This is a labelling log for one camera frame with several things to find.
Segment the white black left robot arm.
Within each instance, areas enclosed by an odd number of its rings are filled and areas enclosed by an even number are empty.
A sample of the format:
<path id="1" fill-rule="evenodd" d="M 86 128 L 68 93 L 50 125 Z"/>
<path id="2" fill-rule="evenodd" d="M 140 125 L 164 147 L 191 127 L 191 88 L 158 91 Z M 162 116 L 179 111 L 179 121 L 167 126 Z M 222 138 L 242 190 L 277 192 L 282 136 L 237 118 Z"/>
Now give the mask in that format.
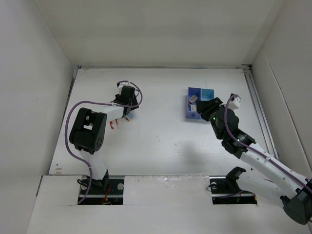
<path id="1" fill-rule="evenodd" d="M 109 186 L 104 178 L 108 170 L 100 153 L 106 126 L 113 127 L 141 104 L 137 96 L 142 92 L 134 83 L 120 82 L 117 88 L 115 99 L 109 103 L 81 101 L 75 104 L 65 123 L 65 146 L 74 158 L 87 165 L 92 188 L 100 194 Z"/>

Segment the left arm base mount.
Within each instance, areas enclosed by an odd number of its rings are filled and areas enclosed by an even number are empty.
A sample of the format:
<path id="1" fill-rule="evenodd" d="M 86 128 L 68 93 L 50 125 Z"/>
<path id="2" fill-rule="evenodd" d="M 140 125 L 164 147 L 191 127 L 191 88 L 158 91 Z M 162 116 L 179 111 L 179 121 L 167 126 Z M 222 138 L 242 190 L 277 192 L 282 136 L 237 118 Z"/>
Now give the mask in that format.
<path id="1" fill-rule="evenodd" d="M 102 180 L 92 179 L 91 187 L 89 176 L 78 179 L 80 185 L 78 205 L 122 205 L 124 192 L 123 176 L 109 176 L 106 172 Z"/>

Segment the pink eraser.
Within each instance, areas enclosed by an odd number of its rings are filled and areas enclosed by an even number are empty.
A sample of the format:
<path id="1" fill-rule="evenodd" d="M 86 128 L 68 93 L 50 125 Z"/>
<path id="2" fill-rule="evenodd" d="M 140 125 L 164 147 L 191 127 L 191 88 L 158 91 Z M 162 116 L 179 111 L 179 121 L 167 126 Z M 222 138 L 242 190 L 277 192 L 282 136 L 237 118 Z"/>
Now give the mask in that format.
<path id="1" fill-rule="evenodd" d="M 190 98 L 189 98 L 189 102 L 190 103 L 194 103 L 195 101 L 197 101 L 198 97 L 196 95 L 192 95 Z"/>

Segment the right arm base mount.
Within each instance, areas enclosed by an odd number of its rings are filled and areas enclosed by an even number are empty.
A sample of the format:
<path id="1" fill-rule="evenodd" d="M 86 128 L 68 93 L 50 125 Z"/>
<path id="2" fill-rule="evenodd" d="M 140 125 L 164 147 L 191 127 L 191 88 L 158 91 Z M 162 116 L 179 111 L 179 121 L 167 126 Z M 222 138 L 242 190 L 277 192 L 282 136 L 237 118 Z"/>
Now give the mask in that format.
<path id="1" fill-rule="evenodd" d="M 214 205 L 236 205 L 253 204 L 257 205 L 255 194 L 241 190 L 237 181 L 246 170 L 235 167 L 226 175 L 213 175 L 209 177 L 210 184 L 206 191 L 211 193 Z"/>

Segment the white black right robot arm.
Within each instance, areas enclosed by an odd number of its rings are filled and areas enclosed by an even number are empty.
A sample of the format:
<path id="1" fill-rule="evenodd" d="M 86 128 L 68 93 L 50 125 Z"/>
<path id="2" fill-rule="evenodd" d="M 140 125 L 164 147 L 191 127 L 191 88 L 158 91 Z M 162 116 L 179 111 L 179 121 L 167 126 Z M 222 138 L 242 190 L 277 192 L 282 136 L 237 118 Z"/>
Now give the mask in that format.
<path id="1" fill-rule="evenodd" d="M 270 199 L 296 223 L 308 224 L 312 220 L 312 181 L 278 161 L 239 129 L 239 118 L 234 110 L 240 103 L 237 94 L 232 94 L 226 103 L 217 97 L 196 103 L 198 114 L 211 124 L 222 147 L 265 176 L 253 180 L 251 171 L 235 167 L 226 175 L 226 188 L 231 192 L 248 191 Z"/>

